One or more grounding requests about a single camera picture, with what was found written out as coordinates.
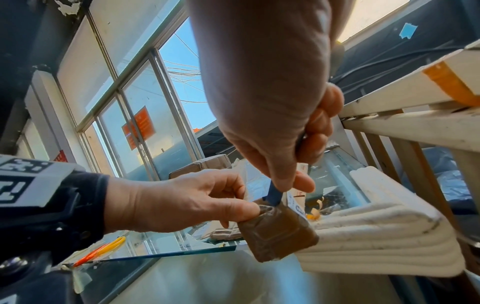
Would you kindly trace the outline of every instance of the orange and yellow tool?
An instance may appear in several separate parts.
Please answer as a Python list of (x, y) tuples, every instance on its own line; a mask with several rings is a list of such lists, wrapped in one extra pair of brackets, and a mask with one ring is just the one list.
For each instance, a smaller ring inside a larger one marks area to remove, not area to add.
[(88, 261), (90, 261), (94, 258), (97, 258), (101, 255), (104, 255), (104, 254), (108, 253), (108, 252), (114, 251), (114, 250), (120, 248), (120, 246), (122, 246), (125, 243), (125, 240), (126, 240), (126, 238), (124, 236), (121, 236), (111, 243), (104, 244), (104, 245), (100, 246), (99, 248), (95, 249), (94, 251), (90, 252), (86, 256), (79, 259), (77, 262), (75, 262), (75, 264), (73, 264), (73, 266), (78, 267), (78, 266), (80, 266), (80, 265), (82, 265), (82, 264), (84, 264), (84, 263), (86, 263), (86, 262), (88, 262)]

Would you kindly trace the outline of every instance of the orange tape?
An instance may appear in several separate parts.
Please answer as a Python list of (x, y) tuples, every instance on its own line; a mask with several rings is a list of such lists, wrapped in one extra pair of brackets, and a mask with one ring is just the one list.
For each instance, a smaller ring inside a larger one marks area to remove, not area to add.
[(423, 73), (456, 102), (470, 107), (480, 106), (480, 96), (476, 96), (445, 62), (426, 68)]

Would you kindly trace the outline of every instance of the taped box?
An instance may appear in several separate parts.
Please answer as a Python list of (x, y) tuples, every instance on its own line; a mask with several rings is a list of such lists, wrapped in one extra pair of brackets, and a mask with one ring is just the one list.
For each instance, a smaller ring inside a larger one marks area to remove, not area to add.
[(179, 177), (187, 173), (200, 172), (204, 169), (230, 169), (232, 163), (226, 154), (215, 155), (197, 160), (183, 168), (175, 170), (168, 176), (169, 179)]

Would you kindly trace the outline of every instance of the black ceiling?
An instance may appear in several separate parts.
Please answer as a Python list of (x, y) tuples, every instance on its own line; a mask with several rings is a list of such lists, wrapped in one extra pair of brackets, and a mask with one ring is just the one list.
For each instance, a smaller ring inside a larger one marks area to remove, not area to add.
[(24, 97), (34, 70), (56, 73), (81, 19), (53, 0), (0, 1), (0, 153), (15, 154), (28, 118)]

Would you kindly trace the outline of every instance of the blue sky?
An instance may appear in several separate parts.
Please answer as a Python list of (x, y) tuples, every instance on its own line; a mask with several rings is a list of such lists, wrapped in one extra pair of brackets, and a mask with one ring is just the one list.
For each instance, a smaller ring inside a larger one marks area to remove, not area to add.
[(175, 34), (160, 48), (160, 55), (170, 72), (191, 127), (203, 128), (215, 117), (206, 103), (200, 77), (199, 52), (190, 20), (187, 19)]

